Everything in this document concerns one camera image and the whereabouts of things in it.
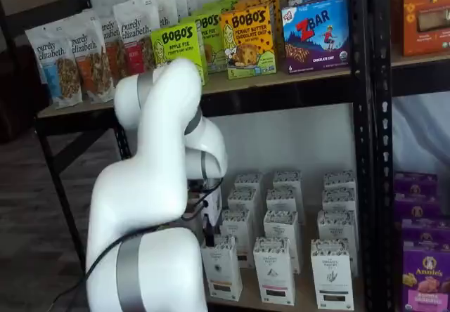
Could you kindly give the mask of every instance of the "floor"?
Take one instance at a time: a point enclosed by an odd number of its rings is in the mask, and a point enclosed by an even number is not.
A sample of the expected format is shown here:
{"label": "floor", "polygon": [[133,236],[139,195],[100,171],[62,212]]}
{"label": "floor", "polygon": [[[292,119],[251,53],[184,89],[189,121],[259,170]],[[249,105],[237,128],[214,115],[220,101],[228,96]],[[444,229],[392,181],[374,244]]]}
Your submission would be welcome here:
{"label": "floor", "polygon": [[[73,138],[51,137],[53,153]],[[114,136],[106,134],[61,174],[84,242],[94,181],[114,161]],[[39,141],[28,131],[0,146],[0,311],[46,312],[81,274]],[[52,311],[65,311],[68,299]],[[84,290],[72,311],[88,311]]]}

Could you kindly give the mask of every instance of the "black cable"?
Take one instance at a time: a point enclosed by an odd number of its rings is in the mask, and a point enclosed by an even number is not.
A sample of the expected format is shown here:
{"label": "black cable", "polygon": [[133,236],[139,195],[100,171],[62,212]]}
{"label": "black cable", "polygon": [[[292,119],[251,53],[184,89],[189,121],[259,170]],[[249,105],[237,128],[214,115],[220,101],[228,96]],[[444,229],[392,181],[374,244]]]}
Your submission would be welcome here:
{"label": "black cable", "polygon": [[[211,195],[211,193],[213,193],[222,183],[224,179],[221,178],[219,182],[217,182],[217,184],[206,190],[206,193],[195,203],[194,207],[197,207],[200,203],[203,202],[203,200],[208,196]],[[196,217],[198,215],[198,213],[203,209],[205,205],[203,205],[198,211],[195,212],[195,214],[192,217],[189,217],[188,219],[186,219],[187,221],[192,220],[194,217]],[[112,249],[114,249],[114,247],[118,246],[120,243],[125,242],[127,240],[130,240],[134,237],[138,237],[140,235],[144,235],[146,233],[151,233],[154,230],[156,230],[155,226],[152,227],[147,227],[147,228],[142,228],[142,229],[138,229],[135,230],[133,232],[127,233],[126,235],[123,235],[122,237],[116,239],[114,242],[112,242],[111,244],[108,245],[108,247],[106,247],[106,249],[103,250],[103,252],[97,257],[97,259],[95,260],[95,262],[92,263],[91,267],[89,268],[89,270],[86,272],[85,275],[82,276],[82,278],[77,282],[77,284],[75,284],[74,286],[72,286],[71,288],[61,292],[60,294],[58,294],[56,296],[56,298],[53,300],[53,302],[51,303],[49,309],[47,310],[47,312],[51,312],[51,310],[53,310],[53,307],[55,306],[56,302],[62,297],[65,296],[68,293],[71,293],[73,290],[76,290],[72,300],[70,301],[66,312],[70,312],[72,310],[73,304],[77,298],[78,292],[79,292],[79,288],[81,287],[81,285],[86,282],[89,279],[89,276],[92,274],[92,272],[94,271],[94,269],[97,267],[98,263],[100,263],[100,261],[105,258],[106,254],[109,253],[109,251],[111,251]]]}

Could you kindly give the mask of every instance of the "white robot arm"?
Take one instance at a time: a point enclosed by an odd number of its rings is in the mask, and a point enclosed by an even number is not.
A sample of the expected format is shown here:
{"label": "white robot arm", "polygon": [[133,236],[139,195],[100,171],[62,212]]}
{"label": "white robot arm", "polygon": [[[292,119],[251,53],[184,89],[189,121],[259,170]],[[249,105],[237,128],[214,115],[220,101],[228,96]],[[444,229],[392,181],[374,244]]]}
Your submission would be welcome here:
{"label": "white robot arm", "polygon": [[[86,269],[121,236],[178,219],[186,209],[187,178],[226,173],[224,139],[201,115],[200,97],[200,76],[185,59],[118,84],[117,118],[125,129],[139,123],[138,148],[97,178]],[[97,265],[87,282],[89,306],[93,312],[206,311],[202,276],[192,232],[145,234],[116,246]]]}

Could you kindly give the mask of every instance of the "product box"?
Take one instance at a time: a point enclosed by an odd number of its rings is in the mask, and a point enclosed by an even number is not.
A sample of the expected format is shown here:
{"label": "product box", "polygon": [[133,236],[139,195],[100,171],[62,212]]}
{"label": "product box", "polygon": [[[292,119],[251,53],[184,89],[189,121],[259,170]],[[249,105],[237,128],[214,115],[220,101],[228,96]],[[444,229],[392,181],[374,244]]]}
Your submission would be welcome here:
{"label": "product box", "polygon": [[441,206],[436,197],[395,194],[394,217],[397,223],[402,219],[438,219],[441,216]]}
{"label": "product box", "polygon": [[450,221],[446,219],[403,219],[401,221],[403,240],[419,242],[450,242]]}
{"label": "product box", "polygon": [[219,16],[223,10],[224,8],[218,6],[209,10],[196,11],[191,17],[184,19],[184,21],[195,20],[201,25],[208,73],[226,70],[226,57],[219,25]]}
{"label": "product box", "polygon": [[356,248],[359,249],[358,211],[354,188],[325,189],[322,192],[322,208],[329,212],[345,210],[354,213],[356,228]]}
{"label": "product box", "polygon": [[221,14],[229,79],[276,73],[274,25],[272,3]]}
{"label": "product box", "polygon": [[448,51],[450,0],[403,1],[404,55]]}
{"label": "product box", "polygon": [[205,47],[203,46],[200,23],[180,22],[151,33],[155,64],[159,67],[176,58],[187,58],[197,66],[198,73],[205,85],[208,80]]}
{"label": "product box", "polygon": [[273,212],[269,210],[264,217],[266,237],[289,239],[289,254],[292,270],[300,273],[303,266],[302,239],[299,231],[297,212]]}
{"label": "product box", "polygon": [[264,303],[294,305],[295,283],[287,238],[257,238],[255,248],[259,293]]}
{"label": "product box", "polygon": [[448,311],[449,245],[404,241],[402,283],[403,311]]}
{"label": "product box", "polygon": [[256,193],[257,191],[251,186],[235,187],[228,196],[228,207],[230,210],[248,210],[252,219],[253,233],[255,236],[262,236],[264,233],[263,216],[260,216]]}
{"label": "product box", "polygon": [[202,245],[202,260],[210,295],[214,298],[238,301],[242,280],[233,236],[215,236],[214,247]]}
{"label": "product box", "polygon": [[222,212],[222,235],[232,235],[236,239],[239,266],[241,268],[254,268],[253,246],[255,234],[253,222],[248,210],[224,210]]}
{"label": "product box", "polygon": [[323,0],[282,11],[289,74],[349,63],[347,0]]}
{"label": "product box", "polygon": [[317,215],[317,226],[319,228],[319,237],[321,240],[348,240],[352,275],[358,277],[359,266],[354,213],[346,211],[327,212],[322,210]]}
{"label": "product box", "polygon": [[275,212],[296,212],[297,196],[292,186],[278,186],[267,190],[267,209]]}
{"label": "product box", "polygon": [[317,308],[353,311],[347,240],[312,240],[311,262]]}
{"label": "product box", "polygon": [[394,175],[394,192],[437,197],[437,175],[398,171]]}
{"label": "product box", "polygon": [[295,189],[295,203],[298,212],[298,221],[300,224],[305,224],[305,212],[303,206],[302,195],[302,172],[301,171],[275,171],[274,188],[279,186],[291,186]]}

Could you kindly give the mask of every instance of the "yellow bobo's box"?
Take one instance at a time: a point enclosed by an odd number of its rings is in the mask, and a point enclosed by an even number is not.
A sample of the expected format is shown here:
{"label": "yellow bobo's box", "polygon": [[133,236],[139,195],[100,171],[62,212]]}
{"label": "yellow bobo's box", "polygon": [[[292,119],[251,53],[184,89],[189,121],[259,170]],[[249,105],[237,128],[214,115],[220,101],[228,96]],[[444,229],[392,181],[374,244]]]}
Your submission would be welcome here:
{"label": "yellow bobo's box", "polygon": [[276,73],[272,4],[222,13],[220,28],[229,79]]}

